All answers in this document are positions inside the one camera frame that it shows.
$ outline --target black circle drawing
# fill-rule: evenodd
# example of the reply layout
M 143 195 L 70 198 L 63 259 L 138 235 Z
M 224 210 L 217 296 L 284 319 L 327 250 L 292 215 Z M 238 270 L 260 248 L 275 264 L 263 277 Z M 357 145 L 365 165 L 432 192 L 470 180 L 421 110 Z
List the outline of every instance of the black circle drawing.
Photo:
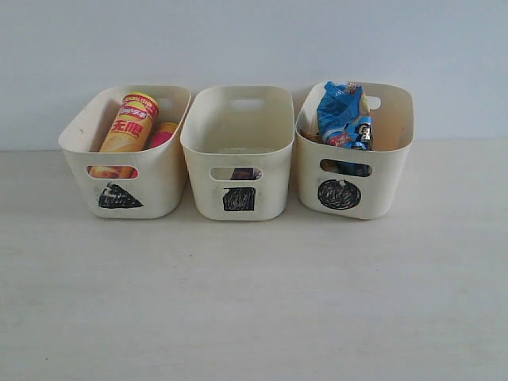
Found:
M 346 180 L 326 180 L 317 189 L 317 198 L 330 209 L 346 210 L 360 203 L 360 189 Z

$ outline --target black marker drawing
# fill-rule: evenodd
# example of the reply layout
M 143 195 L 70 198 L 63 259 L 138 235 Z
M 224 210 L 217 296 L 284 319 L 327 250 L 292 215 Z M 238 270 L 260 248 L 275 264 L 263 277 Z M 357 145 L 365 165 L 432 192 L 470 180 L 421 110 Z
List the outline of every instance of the black marker drawing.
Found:
M 228 192 L 222 198 L 225 212 L 239 212 L 254 210 L 256 203 L 256 188 L 224 188 Z
M 108 183 L 98 198 L 98 205 L 105 209 L 141 208 L 143 204 L 136 200 L 127 190 L 117 184 Z
M 317 189 L 317 198 L 330 209 L 346 210 L 360 203 L 360 189 L 346 180 L 326 180 Z

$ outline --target black triangle drawing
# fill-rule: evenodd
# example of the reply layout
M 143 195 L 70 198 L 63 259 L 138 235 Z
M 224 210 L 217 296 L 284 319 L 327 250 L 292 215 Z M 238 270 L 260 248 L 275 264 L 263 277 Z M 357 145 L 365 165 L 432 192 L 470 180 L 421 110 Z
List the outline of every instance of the black triangle drawing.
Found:
M 134 198 L 127 190 L 117 184 L 108 183 L 98 198 L 98 205 L 105 209 L 141 208 L 143 204 Z

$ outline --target table surface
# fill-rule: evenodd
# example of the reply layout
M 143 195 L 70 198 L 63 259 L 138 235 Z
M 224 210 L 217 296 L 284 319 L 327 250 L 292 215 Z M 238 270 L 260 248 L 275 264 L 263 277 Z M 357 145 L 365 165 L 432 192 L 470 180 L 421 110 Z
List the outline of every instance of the table surface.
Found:
M 508 140 L 419 141 L 389 214 L 87 211 L 61 152 L 0 153 L 0 379 L 508 379 Z

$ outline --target yellow can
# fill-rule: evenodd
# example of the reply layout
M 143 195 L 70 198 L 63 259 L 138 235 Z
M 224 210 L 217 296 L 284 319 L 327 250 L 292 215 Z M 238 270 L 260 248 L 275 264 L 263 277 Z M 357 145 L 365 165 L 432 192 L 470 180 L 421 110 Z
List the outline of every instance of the yellow can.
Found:
M 154 98 L 138 92 L 126 95 L 99 152 L 141 151 L 158 115 L 159 106 Z M 132 167 L 95 166 L 90 176 L 128 179 L 132 172 Z

